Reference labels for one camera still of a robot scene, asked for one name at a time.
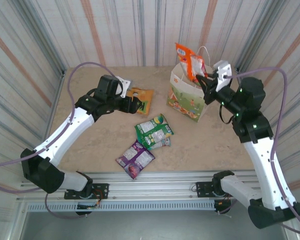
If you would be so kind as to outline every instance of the corrugated metal wall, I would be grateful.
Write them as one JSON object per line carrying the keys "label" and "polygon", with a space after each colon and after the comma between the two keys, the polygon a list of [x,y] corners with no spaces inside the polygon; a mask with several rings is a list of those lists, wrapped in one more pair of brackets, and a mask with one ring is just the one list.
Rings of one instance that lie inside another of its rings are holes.
{"label": "corrugated metal wall", "polygon": [[[61,80],[61,70],[47,59],[16,4],[0,1],[0,163],[43,140]],[[0,168],[0,184],[7,188],[23,179],[20,164]],[[0,239],[15,199],[0,192]]]}
{"label": "corrugated metal wall", "polygon": [[267,0],[28,0],[66,67],[171,66],[175,42],[205,45],[212,62],[236,63],[267,13]]}
{"label": "corrugated metal wall", "polygon": [[[247,56],[246,69],[277,66],[288,77],[288,92],[277,155],[284,176],[293,194],[300,201],[300,0],[281,1],[277,16],[259,41],[253,55]],[[277,126],[283,93],[280,73],[263,72],[257,75],[264,80],[266,98],[262,111],[271,127]]]}

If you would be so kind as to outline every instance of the green snack bag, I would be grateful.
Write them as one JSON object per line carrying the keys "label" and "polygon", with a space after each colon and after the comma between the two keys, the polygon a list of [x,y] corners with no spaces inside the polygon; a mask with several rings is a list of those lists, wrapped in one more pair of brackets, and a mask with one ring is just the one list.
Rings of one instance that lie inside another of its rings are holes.
{"label": "green snack bag", "polygon": [[138,141],[147,149],[174,134],[163,114],[134,126]]}

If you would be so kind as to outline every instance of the chip bag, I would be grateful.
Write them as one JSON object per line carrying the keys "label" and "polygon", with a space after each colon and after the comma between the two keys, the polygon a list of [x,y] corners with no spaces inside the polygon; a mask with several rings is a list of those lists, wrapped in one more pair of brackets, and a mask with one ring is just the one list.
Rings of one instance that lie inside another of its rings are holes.
{"label": "chip bag", "polygon": [[148,115],[149,114],[149,109],[150,109],[150,104],[152,100],[152,96],[154,94],[154,90],[142,90],[137,87],[131,88],[131,90],[128,90],[126,92],[126,95],[128,97],[137,97],[141,102],[141,106],[139,109],[136,111],[138,114],[144,114]]}
{"label": "chip bag", "polygon": [[134,128],[138,141],[147,149],[174,134],[163,114],[150,121],[137,124]]}
{"label": "chip bag", "polygon": [[208,76],[205,68],[205,61],[202,58],[202,56],[197,55],[191,49],[179,43],[175,43],[175,49],[184,74],[190,81],[200,86],[196,75],[201,75],[205,77]]}
{"label": "chip bag", "polygon": [[155,145],[149,147],[148,150],[157,149],[157,148],[161,148],[161,147],[165,147],[165,146],[168,146],[168,147],[171,146],[170,137],[167,137],[167,138],[161,140],[160,142],[157,142]]}
{"label": "chip bag", "polygon": [[136,140],[132,146],[124,152],[123,156],[118,157],[115,161],[123,167],[131,178],[135,179],[142,169],[153,159],[155,159],[155,156]]}

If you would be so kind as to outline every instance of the orange snack bag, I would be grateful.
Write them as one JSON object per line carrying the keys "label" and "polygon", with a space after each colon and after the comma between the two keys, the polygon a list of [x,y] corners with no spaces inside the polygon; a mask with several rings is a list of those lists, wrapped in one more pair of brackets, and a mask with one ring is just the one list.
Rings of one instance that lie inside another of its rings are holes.
{"label": "orange snack bag", "polygon": [[154,94],[154,90],[143,90],[137,87],[131,88],[126,92],[128,97],[137,97],[141,102],[141,107],[136,111],[138,114],[148,115],[150,104],[152,101],[152,96]]}
{"label": "orange snack bag", "polygon": [[205,68],[205,61],[191,49],[179,43],[175,43],[176,54],[179,57],[184,74],[188,79],[197,85],[200,85],[196,75],[208,76]]}

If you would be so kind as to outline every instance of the yellow snack bag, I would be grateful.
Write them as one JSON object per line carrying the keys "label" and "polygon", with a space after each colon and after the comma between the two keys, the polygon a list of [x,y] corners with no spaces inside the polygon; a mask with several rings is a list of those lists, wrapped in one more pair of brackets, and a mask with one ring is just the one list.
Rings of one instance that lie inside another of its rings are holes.
{"label": "yellow snack bag", "polygon": [[152,100],[152,96],[154,94],[154,90],[143,90],[137,87],[131,88],[126,92],[128,97],[137,97],[141,102],[141,107],[137,110],[137,113],[148,115],[150,104]]}

